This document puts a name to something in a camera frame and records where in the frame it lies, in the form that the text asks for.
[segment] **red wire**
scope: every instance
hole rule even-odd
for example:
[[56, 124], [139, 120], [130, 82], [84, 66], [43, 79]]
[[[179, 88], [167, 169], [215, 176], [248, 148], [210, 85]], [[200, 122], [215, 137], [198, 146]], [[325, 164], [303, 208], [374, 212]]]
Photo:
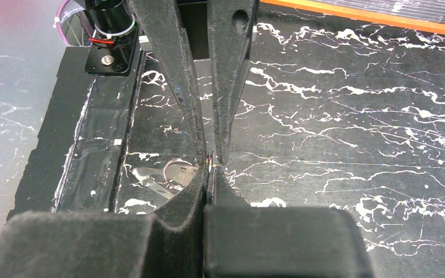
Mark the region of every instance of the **red wire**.
[[93, 39], [93, 38], [90, 38], [89, 41], [91, 41], [91, 42], [105, 43], [105, 44], [107, 44], [107, 45], [113, 45], [113, 44], [114, 44], [113, 41], [105, 41], [105, 40], [102, 40], [102, 39]]

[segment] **small object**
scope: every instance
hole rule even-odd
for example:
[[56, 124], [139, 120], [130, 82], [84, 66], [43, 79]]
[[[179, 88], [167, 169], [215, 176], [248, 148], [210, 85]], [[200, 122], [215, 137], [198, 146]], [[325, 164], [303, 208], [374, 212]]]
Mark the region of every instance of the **small object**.
[[101, 58], [101, 63], [106, 66], [113, 65], [114, 62], [115, 59], [111, 55], [106, 55]]
[[214, 163], [212, 161], [212, 154], [213, 152], [207, 152], [207, 166], [209, 167], [209, 172], [211, 172], [212, 167], [214, 167]]
[[139, 37], [139, 44], [144, 51], [152, 51], [152, 45], [146, 35]]
[[104, 44], [107, 44], [107, 45], [113, 45], [114, 44], [113, 41], [109, 41], [109, 40], [106, 40], [106, 39], [93, 39], [93, 38], [90, 38], [89, 41], [90, 42], [97, 42], [97, 43], [104, 43]]

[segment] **orange edge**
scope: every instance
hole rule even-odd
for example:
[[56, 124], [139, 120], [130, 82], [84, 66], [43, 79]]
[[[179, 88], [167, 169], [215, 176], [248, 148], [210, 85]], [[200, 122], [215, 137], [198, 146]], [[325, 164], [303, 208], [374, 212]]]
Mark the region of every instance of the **orange edge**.
[[366, 10], [346, 8], [342, 6], [319, 3], [309, 0], [261, 0], [268, 4], [286, 6], [301, 10], [309, 10], [317, 13], [331, 14], [334, 16], [348, 17], [369, 21], [372, 23], [386, 24], [402, 28], [409, 28], [419, 31], [438, 33], [445, 35], [445, 24], [434, 23], [418, 19], [408, 19], [401, 16], [392, 16], [389, 14], [369, 12]]

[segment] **gray floor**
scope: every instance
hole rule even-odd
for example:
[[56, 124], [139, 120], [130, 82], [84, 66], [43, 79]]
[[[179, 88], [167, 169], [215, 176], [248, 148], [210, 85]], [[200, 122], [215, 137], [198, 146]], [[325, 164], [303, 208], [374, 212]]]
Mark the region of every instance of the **gray floor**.
[[0, 229], [56, 82], [65, 46], [53, 28], [60, 1], [0, 0]]

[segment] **marbled table surface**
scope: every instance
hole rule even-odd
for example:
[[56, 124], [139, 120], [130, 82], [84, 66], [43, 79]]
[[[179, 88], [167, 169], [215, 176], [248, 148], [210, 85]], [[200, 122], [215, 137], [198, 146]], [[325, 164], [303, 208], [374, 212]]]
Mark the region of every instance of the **marbled table surface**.
[[[253, 206], [350, 211], [378, 277], [445, 277], [445, 36], [305, 12], [258, 20], [230, 183]], [[211, 150], [209, 62], [196, 67]], [[141, 86], [117, 213], [166, 201], [133, 168], [194, 161], [153, 54]]]

